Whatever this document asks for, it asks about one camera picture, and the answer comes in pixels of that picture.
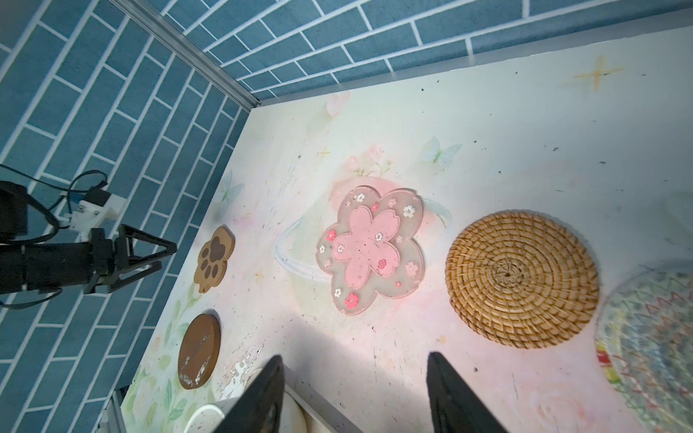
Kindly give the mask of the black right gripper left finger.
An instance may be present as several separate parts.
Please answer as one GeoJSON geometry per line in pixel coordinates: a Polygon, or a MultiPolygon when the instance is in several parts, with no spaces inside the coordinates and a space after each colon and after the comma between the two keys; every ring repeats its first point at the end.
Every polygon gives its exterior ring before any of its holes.
{"type": "Polygon", "coordinates": [[[284,364],[280,355],[272,357],[214,429],[223,432],[272,432],[281,427],[285,389],[284,364]]]}

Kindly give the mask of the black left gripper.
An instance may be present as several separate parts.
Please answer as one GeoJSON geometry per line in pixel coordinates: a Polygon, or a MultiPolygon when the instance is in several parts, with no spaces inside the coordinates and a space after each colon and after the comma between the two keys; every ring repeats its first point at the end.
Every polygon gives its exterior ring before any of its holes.
{"type": "Polygon", "coordinates": [[[1,292],[55,292],[68,286],[86,294],[116,292],[162,270],[162,259],[178,251],[175,242],[120,225],[114,242],[101,228],[83,243],[3,245],[1,292]],[[116,252],[124,257],[116,264],[116,252]]]}

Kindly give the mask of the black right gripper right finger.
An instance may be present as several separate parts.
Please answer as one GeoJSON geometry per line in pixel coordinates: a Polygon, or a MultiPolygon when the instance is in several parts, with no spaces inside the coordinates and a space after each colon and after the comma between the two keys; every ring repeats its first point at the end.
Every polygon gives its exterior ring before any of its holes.
{"type": "Polygon", "coordinates": [[[429,353],[426,382],[435,432],[506,433],[442,353],[429,353]]]}

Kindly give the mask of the beige serving tray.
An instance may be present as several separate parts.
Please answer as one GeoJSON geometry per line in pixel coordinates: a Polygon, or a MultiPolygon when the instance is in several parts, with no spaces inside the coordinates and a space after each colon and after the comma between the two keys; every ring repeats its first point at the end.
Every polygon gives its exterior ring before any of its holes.
{"type": "Polygon", "coordinates": [[[284,395],[280,432],[362,432],[310,384],[283,366],[284,395]]]}

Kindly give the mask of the brown paw shaped coaster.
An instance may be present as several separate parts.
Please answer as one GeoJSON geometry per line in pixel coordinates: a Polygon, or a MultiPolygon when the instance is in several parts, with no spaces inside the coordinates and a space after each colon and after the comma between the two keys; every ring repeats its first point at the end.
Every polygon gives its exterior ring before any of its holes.
{"type": "Polygon", "coordinates": [[[211,239],[203,245],[198,256],[194,282],[201,294],[218,287],[227,272],[227,262],[234,253],[236,238],[226,227],[218,227],[211,239]]]}

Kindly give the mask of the dark brown glossy round coaster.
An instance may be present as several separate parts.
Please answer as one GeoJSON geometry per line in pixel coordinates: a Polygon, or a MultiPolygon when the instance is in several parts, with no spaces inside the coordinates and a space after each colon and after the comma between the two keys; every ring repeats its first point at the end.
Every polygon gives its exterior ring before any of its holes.
{"type": "Polygon", "coordinates": [[[177,363],[180,385],[185,390],[201,388],[217,365],[221,326],[214,314],[200,314],[185,328],[177,363]]]}

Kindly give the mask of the pink flower coaster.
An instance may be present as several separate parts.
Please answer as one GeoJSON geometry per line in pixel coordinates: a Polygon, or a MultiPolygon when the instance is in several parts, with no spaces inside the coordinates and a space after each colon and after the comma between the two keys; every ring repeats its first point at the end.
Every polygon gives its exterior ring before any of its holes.
{"type": "Polygon", "coordinates": [[[346,194],[337,222],[319,237],[315,253],[330,276],[338,311],[355,316],[379,296],[400,299],[419,288],[425,263],[414,237],[423,217],[423,201],[412,189],[382,195],[362,185],[346,194]]]}

